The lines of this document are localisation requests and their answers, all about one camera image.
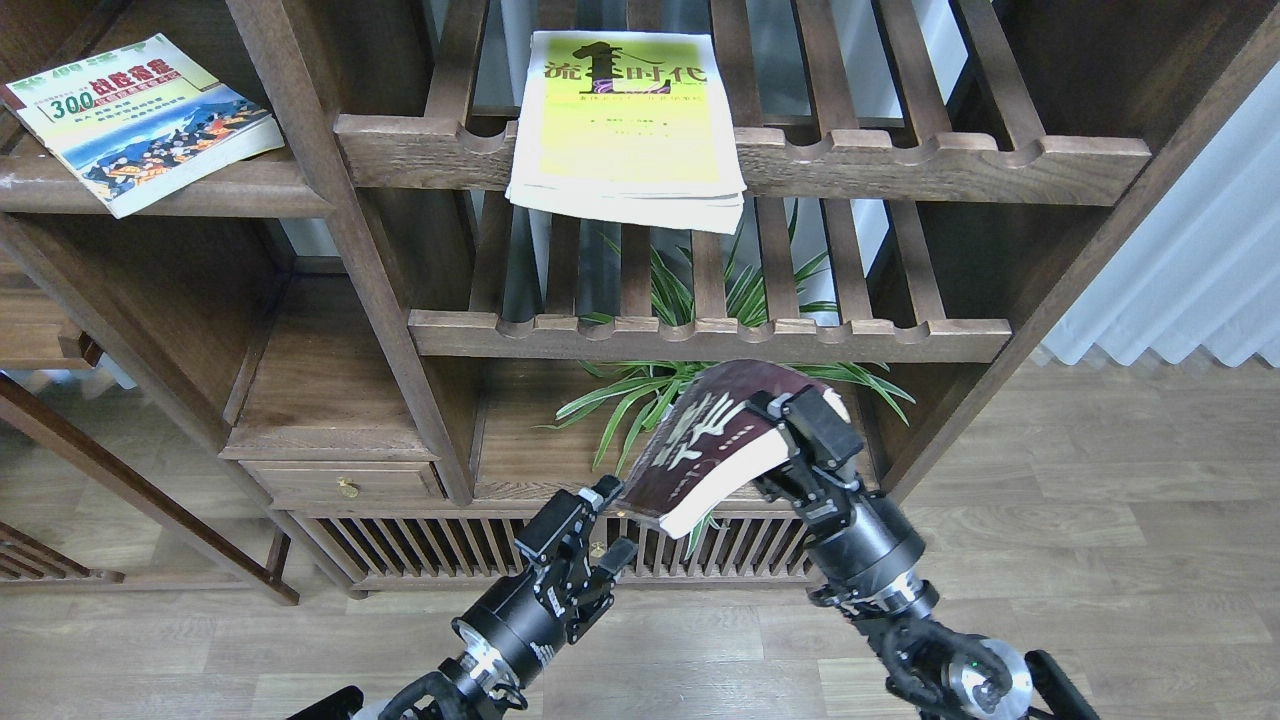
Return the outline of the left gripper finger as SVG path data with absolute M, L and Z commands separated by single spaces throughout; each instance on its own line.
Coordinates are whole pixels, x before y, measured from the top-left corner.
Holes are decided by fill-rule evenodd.
M 603 553 L 600 561 L 591 568 L 591 587 L 605 588 L 607 591 L 612 588 L 622 571 L 635 560 L 636 555 L 637 544 L 630 538 L 620 537 L 613 541 Z
M 596 518 L 623 487 L 617 477 L 602 477 L 594 486 L 573 493 L 558 489 L 518 532 L 517 550 L 536 566 L 550 566 L 561 559 L 585 559 Z

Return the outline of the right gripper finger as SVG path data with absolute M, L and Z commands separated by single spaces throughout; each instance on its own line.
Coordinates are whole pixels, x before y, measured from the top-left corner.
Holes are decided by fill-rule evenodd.
M 800 468 L 823 471 L 835 480 L 861 479 L 855 457 L 865 441 L 815 386 L 786 396 L 759 391 L 748 407 L 771 421 L 783 439 L 786 455 L 774 465 L 777 471 Z

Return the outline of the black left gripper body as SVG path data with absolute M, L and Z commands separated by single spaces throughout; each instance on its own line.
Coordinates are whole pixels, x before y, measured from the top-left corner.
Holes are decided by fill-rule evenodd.
M 457 661 L 475 682 L 531 682 L 612 606 L 614 584 L 616 565 L 534 559 L 453 620 L 465 643 Z

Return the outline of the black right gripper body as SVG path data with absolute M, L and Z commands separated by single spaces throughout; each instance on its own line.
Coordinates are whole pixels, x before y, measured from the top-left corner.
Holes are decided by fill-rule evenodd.
M 916 574 L 925 542 L 890 497 L 854 470 L 773 470 L 755 479 L 768 502 L 788 502 L 806 530 L 803 548 L 823 575 L 808 591 L 819 607 L 929 611 L 931 585 Z

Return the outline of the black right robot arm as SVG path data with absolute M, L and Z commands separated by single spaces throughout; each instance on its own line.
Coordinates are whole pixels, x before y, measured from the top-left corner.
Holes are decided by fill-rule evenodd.
M 758 392 L 748 406 L 787 446 L 786 461 L 755 484 L 790 502 L 806 528 L 804 551 L 826 579 L 808 597 L 867 639 L 888 693 L 923 719 L 1096 717 L 1048 652 L 1021 653 L 934 620 L 937 592 L 916 574 L 924 541 L 895 501 L 865 487 L 855 468 L 863 438 L 819 389 Z

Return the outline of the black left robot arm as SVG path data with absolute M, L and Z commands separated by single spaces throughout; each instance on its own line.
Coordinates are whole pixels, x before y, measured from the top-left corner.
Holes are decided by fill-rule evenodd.
M 529 706 L 524 691 L 566 646 L 577 643 L 611 609 L 618 575 L 637 552 L 618 538 L 599 564 L 589 557 L 602 510 L 622 492 L 604 475 L 571 495 L 557 491 L 525 524 L 515 544 L 522 571 L 499 578 L 452 626 L 463 652 L 445 659 L 388 701 L 365 705 L 348 685 L 294 714 L 297 719 L 500 719 Z

